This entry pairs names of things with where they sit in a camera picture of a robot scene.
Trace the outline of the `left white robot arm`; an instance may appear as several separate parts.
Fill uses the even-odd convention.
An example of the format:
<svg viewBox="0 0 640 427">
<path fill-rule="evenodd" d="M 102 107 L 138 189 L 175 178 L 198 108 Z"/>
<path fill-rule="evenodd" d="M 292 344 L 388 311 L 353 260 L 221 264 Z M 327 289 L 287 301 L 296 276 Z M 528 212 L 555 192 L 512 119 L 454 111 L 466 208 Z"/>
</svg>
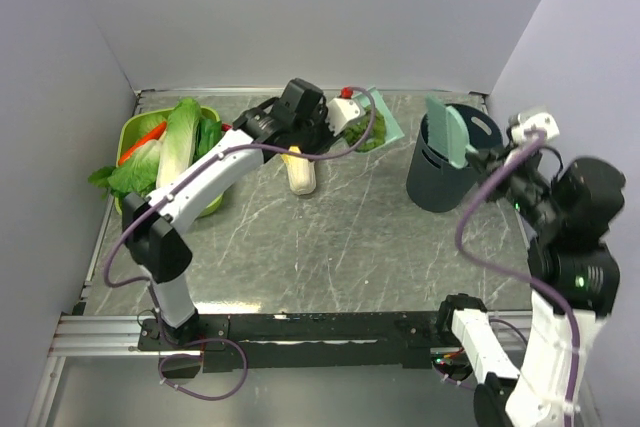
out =
<svg viewBox="0 0 640 427">
<path fill-rule="evenodd" d="M 192 345 L 199 314 L 186 270 L 193 254 L 183 234 L 202 211 L 246 174 L 290 147 L 319 158 L 361 110 L 350 100 L 326 99 L 315 85 L 296 78 L 278 97 L 242 112 L 222 140 L 167 186 L 123 206 L 125 245 L 149 279 L 162 337 L 176 349 Z"/>
</svg>

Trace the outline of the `teal hand brush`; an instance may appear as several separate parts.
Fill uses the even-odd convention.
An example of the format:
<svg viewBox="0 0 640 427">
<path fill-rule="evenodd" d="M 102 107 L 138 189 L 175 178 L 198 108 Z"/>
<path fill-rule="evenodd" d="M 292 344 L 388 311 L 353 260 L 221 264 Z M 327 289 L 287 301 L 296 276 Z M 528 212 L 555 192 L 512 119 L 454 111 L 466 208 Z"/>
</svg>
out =
<svg viewBox="0 0 640 427">
<path fill-rule="evenodd" d="M 427 145 L 456 169 L 467 166 L 465 152 L 471 145 L 467 125 L 456 108 L 433 96 L 426 97 Z"/>
</svg>

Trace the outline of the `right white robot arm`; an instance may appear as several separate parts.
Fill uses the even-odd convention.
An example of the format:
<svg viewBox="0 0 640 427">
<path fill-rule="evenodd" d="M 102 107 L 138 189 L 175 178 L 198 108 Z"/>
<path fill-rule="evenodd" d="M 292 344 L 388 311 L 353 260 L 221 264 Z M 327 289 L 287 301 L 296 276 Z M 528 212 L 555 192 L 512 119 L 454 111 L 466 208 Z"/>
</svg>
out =
<svg viewBox="0 0 640 427">
<path fill-rule="evenodd" d="M 440 305 L 436 330 L 463 347 L 476 378 L 479 426 L 571 426 L 589 351 L 609 319 L 620 269 L 603 236 L 624 206 L 624 174 L 590 156 L 573 160 L 553 180 L 538 166 L 540 151 L 515 147 L 469 152 L 480 200 L 507 199 L 535 232 L 529 272 L 513 278 L 531 289 L 531 323 L 521 367 L 492 330 L 484 303 L 466 294 Z"/>
</svg>

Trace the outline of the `teal dustpan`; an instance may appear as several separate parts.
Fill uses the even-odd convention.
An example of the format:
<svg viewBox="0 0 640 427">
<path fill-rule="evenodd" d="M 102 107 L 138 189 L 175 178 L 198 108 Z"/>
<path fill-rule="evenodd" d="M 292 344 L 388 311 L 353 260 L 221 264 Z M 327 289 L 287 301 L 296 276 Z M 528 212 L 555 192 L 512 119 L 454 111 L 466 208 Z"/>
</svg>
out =
<svg viewBox="0 0 640 427">
<path fill-rule="evenodd" d="M 367 139 L 356 149 L 357 153 L 372 152 L 404 137 L 404 132 L 378 89 L 370 87 L 367 92 L 368 94 L 360 91 L 353 92 L 351 99 L 365 110 L 365 115 L 343 132 L 343 138 L 349 147 L 352 147 L 360 140 L 370 122 L 371 100 L 373 100 L 375 104 L 375 121 Z"/>
</svg>

